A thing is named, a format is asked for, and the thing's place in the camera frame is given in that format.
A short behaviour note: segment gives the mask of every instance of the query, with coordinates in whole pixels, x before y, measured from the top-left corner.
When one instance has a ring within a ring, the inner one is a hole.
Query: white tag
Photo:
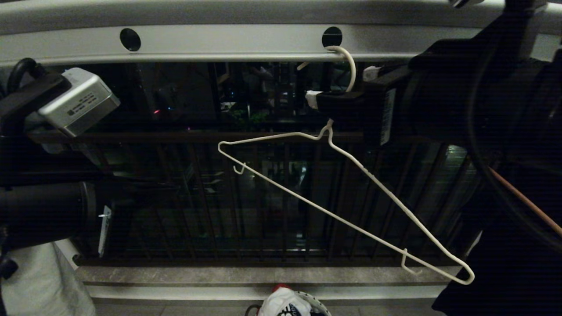
[[[394,112],[394,102],[396,99],[396,89],[388,90],[384,98],[383,120],[380,129],[380,145],[388,143],[390,140],[390,127],[392,126],[392,113]]]
[[[111,222],[111,209],[107,205],[103,208],[103,215],[99,215],[102,218],[102,230],[99,233],[99,245],[98,253],[99,257],[103,257],[105,252],[105,242],[107,238],[107,232],[109,231],[109,224]]]

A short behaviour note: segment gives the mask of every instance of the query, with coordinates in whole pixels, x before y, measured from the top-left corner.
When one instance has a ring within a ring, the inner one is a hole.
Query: metal railing
[[[270,133],[97,133],[69,139],[38,134],[39,143],[80,148],[107,174],[174,185],[176,193],[116,218],[108,249],[77,242],[85,265],[399,265],[401,257],[266,182],[232,172],[219,141]],[[334,142],[364,162],[411,207],[444,245],[462,255],[459,207],[478,185],[470,158],[455,146],[400,139],[369,151],[361,133]],[[274,139],[233,149],[241,160],[353,223],[430,263],[448,258],[378,187],[325,141]]]

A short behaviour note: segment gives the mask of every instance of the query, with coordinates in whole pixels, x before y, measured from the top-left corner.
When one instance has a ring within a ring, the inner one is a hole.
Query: clothes hanger
[[[355,68],[355,62],[353,60],[353,57],[351,56],[351,54],[345,50],[342,47],[339,46],[327,46],[326,47],[327,50],[330,51],[336,51],[339,52],[341,54],[343,54],[345,56],[345,58],[349,61],[350,63],[350,67],[351,67],[351,81],[349,86],[347,87],[346,92],[349,92],[353,89],[353,85],[355,84],[355,76],[356,76],[356,68]],[[307,63],[301,64],[298,68],[302,69],[303,67],[305,67],[307,65]],[[435,238],[434,235],[431,234],[431,232],[420,222],[420,220],[414,215],[414,213],[412,213],[412,211],[410,211],[406,205],[404,205],[404,203],[402,203],[402,201],[400,201],[400,199],[398,197],[396,197],[386,186],[384,186],[379,179],[377,179],[371,172],[369,172],[364,166],[363,164],[361,164],[359,162],[359,160],[357,160],[355,157],[353,157],[353,155],[351,155],[350,153],[348,153],[347,151],[339,148],[337,145],[335,145],[332,142],[333,136],[334,136],[334,131],[332,129],[332,124],[333,124],[333,120],[329,119],[326,126],[324,126],[322,128],[322,130],[320,130],[320,133],[317,136],[313,136],[313,135],[309,135],[306,133],[301,133],[301,132],[292,132],[292,133],[284,133],[284,134],[278,134],[278,135],[273,135],[273,136],[264,136],[264,137],[256,137],[256,138],[250,138],[250,139],[244,139],[241,141],[234,141],[234,142],[227,142],[227,141],[222,141],[218,144],[218,150],[221,154],[223,154],[224,156],[228,157],[229,159],[231,159],[232,161],[236,162],[238,165],[240,165],[242,168],[240,171],[238,171],[236,169],[236,166],[233,166],[234,172],[236,172],[237,174],[242,174],[245,170],[249,170],[250,172],[254,173],[255,175],[257,175],[258,177],[262,178],[263,180],[266,180],[267,182],[273,184],[274,186],[282,189],[283,191],[289,193],[290,195],[298,198],[299,200],[313,206],[314,208],[322,211],[323,213],[327,214],[328,216],[331,216],[332,218],[334,218],[335,220],[355,229],[356,231],[382,243],[383,245],[399,252],[400,254],[402,254],[402,263],[401,266],[402,268],[404,268],[404,270],[408,271],[409,273],[413,274],[413,275],[418,275],[421,273],[421,271],[419,272],[415,272],[412,269],[408,268],[406,266],[406,258],[410,258],[413,261],[418,262],[419,264],[422,264],[426,267],[428,267],[429,269],[441,274],[442,276],[445,276],[455,282],[458,282],[462,285],[469,285],[474,281],[474,272],[472,271],[472,269],[468,266],[468,264],[464,261],[462,261],[461,259],[459,259],[458,257],[456,257],[455,255],[453,255],[452,253],[450,253],[440,242],[439,240],[437,240],[437,238]],[[355,163],[355,165],[357,165],[357,167],[359,167],[359,169],[361,169],[361,171],[363,171],[384,193],[386,193],[391,199],[392,201],[394,201],[394,203],[396,203],[398,205],[398,207],[404,212],[406,213],[406,215],[414,222],[414,224],[416,224],[416,226],[418,226],[421,231],[424,232],[424,234],[429,237],[429,239],[449,258],[451,258],[454,262],[460,264],[463,268],[466,269],[466,271],[469,274],[469,278],[466,280],[462,280],[459,279],[455,276],[453,276],[450,273],[447,273],[445,271],[443,271],[440,268],[435,267],[432,264],[427,263],[426,261],[419,259],[418,257],[408,253],[408,250],[406,248],[404,249],[400,249],[398,247],[396,247],[395,245],[383,240],[382,238],[379,238],[375,235],[373,235],[372,233],[362,229],[361,227],[358,227],[356,225],[354,225],[353,223],[341,218],[338,215],[335,215],[334,213],[330,212],[329,210],[321,207],[320,205],[308,200],[307,198],[291,191],[288,188],[285,188],[284,186],[282,186],[281,184],[269,179],[268,177],[264,176],[263,174],[259,173],[258,171],[254,170],[253,168],[249,167],[246,165],[245,162],[241,162],[240,160],[234,158],[233,156],[230,156],[229,154],[227,154],[226,152],[224,152],[221,149],[222,145],[238,145],[238,144],[245,144],[245,143],[253,143],[253,142],[259,142],[259,141],[267,141],[270,139],[278,139],[278,138],[285,138],[285,137],[305,137],[308,139],[312,139],[313,141],[318,141],[320,140],[323,136],[324,133],[328,131],[328,144],[330,145],[331,148],[333,148],[334,150],[336,150],[337,152],[341,153],[342,155],[346,156],[348,159],[350,159],[351,161],[353,161],[353,163]]]

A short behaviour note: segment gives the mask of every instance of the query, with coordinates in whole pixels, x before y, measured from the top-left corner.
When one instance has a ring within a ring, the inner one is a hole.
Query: round hole
[[[123,29],[121,34],[119,34],[119,38],[121,39],[121,44],[132,52],[138,51],[141,47],[141,38],[139,37],[139,34],[131,29]]]
[[[342,43],[342,31],[335,26],[328,28],[324,35],[322,35],[322,45],[326,46],[339,46]]]

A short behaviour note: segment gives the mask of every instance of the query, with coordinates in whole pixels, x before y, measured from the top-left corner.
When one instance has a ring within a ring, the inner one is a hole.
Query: tiled floor
[[[139,306],[96,304],[98,316],[243,316],[244,307]],[[333,316],[443,316],[429,305],[328,306]]]

